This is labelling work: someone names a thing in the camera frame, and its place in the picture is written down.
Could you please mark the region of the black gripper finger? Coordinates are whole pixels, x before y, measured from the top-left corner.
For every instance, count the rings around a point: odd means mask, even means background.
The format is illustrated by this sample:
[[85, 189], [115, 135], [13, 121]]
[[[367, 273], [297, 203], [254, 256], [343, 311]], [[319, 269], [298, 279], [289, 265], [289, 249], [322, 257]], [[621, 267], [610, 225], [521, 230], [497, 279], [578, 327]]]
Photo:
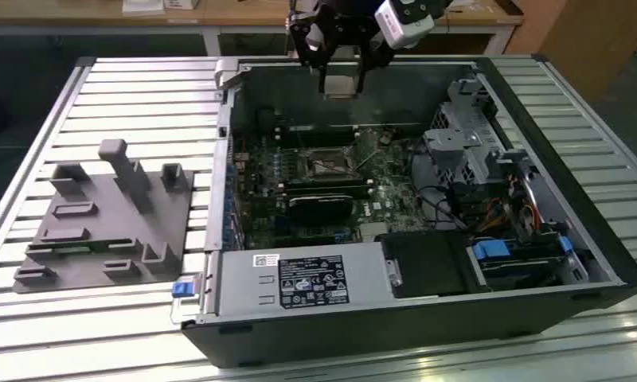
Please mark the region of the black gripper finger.
[[318, 71], [318, 92], [325, 93], [326, 67], [333, 54], [329, 37], [333, 28], [333, 10], [291, 13], [289, 35], [302, 66]]
[[393, 49], [389, 47], [382, 32], [377, 32], [358, 45], [355, 93], [363, 89], [367, 71], [386, 67], [393, 60]]

